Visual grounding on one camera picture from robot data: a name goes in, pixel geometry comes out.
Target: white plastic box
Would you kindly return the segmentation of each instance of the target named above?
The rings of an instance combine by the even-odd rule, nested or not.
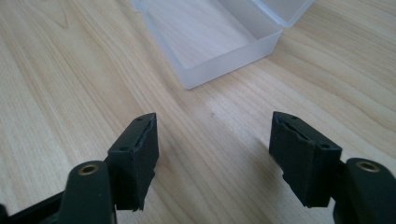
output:
[[[315,0],[131,0],[186,89],[272,53]]]

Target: table surface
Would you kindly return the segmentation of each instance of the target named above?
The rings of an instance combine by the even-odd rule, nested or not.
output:
[[[127,0],[0,0],[0,203],[14,214],[63,190],[156,112],[145,210],[119,223],[332,223],[333,202],[305,208],[283,181],[272,114],[395,175],[395,12],[394,0],[318,0],[272,55],[187,91]]]

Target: black plastic part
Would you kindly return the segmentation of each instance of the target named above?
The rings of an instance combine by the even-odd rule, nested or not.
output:
[[[344,179],[359,223],[396,223],[396,179],[385,166],[375,161],[350,159],[346,162]]]
[[[158,158],[156,115],[147,114],[133,120],[106,158],[114,181],[117,210],[143,210]]]
[[[9,222],[9,216],[7,213],[7,209],[0,204],[0,223],[8,223]]]
[[[110,179],[103,161],[87,161],[69,174],[56,224],[116,223]]]
[[[48,217],[55,216],[61,206],[63,192],[53,195],[52,197],[37,203],[31,207],[28,207],[19,213],[9,217],[7,222],[0,221],[3,223],[12,224],[25,224],[25,223],[45,223]]]
[[[274,112],[269,151],[304,206],[328,206],[339,146],[301,119]]]

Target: plastic container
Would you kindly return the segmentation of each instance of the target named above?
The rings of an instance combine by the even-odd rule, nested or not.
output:
[[[271,54],[315,0],[131,0],[186,89]]]

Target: box lid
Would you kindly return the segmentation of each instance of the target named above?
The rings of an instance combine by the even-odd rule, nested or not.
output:
[[[315,0],[252,0],[265,14],[284,27],[291,27]]]

